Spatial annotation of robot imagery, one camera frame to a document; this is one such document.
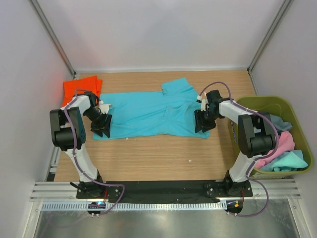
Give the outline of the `turquoise blue t shirt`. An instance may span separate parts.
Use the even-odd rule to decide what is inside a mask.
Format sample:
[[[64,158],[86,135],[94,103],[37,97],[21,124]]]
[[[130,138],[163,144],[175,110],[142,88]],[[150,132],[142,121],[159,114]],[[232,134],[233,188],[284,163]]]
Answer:
[[[109,138],[168,134],[207,139],[210,132],[195,132],[197,96],[186,78],[162,84],[161,91],[101,94],[112,105]]]

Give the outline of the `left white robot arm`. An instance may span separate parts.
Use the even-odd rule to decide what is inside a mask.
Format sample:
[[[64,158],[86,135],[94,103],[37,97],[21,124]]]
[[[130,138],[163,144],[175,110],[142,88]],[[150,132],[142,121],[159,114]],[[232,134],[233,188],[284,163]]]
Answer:
[[[105,185],[98,169],[93,165],[86,149],[86,131],[82,117],[87,117],[90,131],[110,138],[111,104],[106,104],[95,93],[77,89],[71,101],[64,107],[50,111],[52,142],[65,152],[79,175],[76,186],[79,193],[100,198]]]

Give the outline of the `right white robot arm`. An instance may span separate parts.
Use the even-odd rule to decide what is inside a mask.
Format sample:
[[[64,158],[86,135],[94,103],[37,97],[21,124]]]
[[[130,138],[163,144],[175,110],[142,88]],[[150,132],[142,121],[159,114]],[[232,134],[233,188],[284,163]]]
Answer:
[[[194,111],[195,132],[207,132],[216,127],[217,119],[228,118],[238,126],[239,154],[226,172],[220,188],[228,196],[240,196],[256,161],[276,148],[278,133],[268,113],[258,113],[221,97],[218,90],[209,91],[206,98],[197,96],[201,108]]]

